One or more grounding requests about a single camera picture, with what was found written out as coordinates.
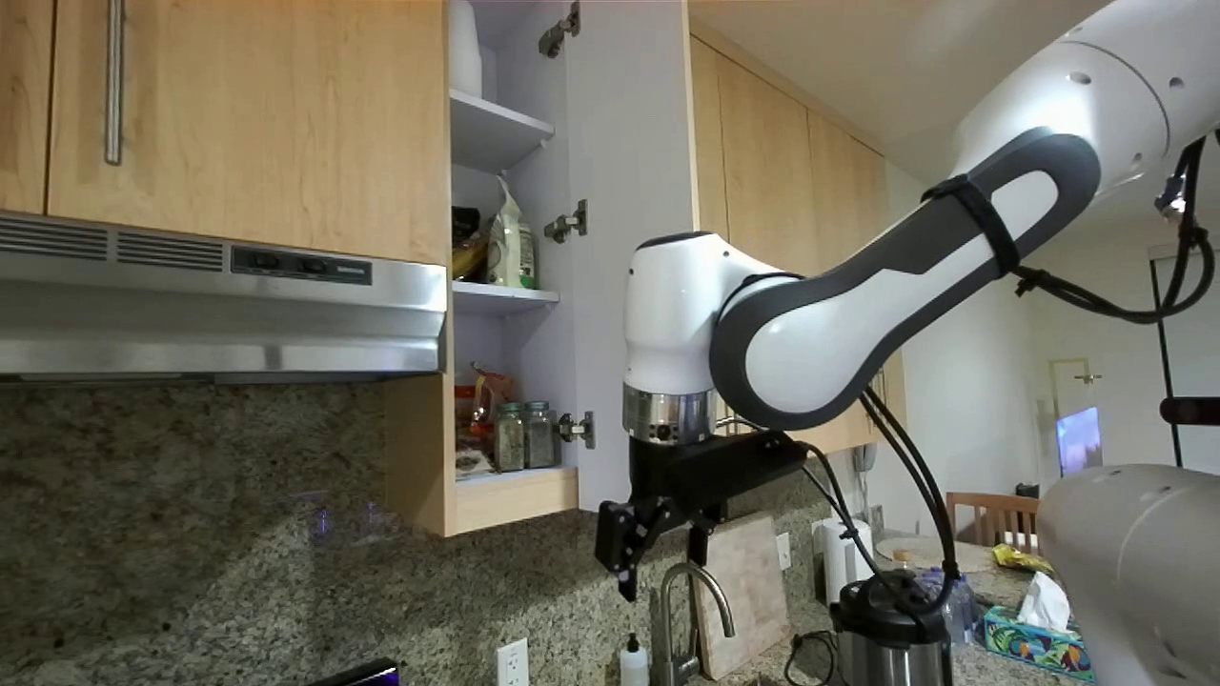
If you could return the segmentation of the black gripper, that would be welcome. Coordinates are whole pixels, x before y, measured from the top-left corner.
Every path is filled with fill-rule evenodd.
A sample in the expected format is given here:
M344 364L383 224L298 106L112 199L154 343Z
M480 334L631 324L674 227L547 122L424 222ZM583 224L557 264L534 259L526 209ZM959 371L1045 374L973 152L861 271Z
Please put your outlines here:
M623 602L635 602L635 564L660 533L686 527L686 559L706 564L710 528L729 500L790 476L805 447L781 430L706 438L686 447L627 440L627 500L599 503L595 559L612 573Z

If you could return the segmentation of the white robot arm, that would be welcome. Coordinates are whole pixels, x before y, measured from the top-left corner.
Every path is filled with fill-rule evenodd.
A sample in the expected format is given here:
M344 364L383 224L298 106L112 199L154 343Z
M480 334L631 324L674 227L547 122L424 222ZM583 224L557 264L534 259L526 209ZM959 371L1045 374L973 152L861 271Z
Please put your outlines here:
M1207 275L1198 177L1220 122L1220 0L1108 0L1000 81L951 174L824 275L771 265L715 231L627 264L623 430L631 495L599 512L622 588L669 527L799 466L796 435L842 416L909 334L996 279L1087 311L1114 303L1024 259L1161 174L1176 264ZM1049 547L1102 686L1217 686L1220 476L1087 468L1045 490Z

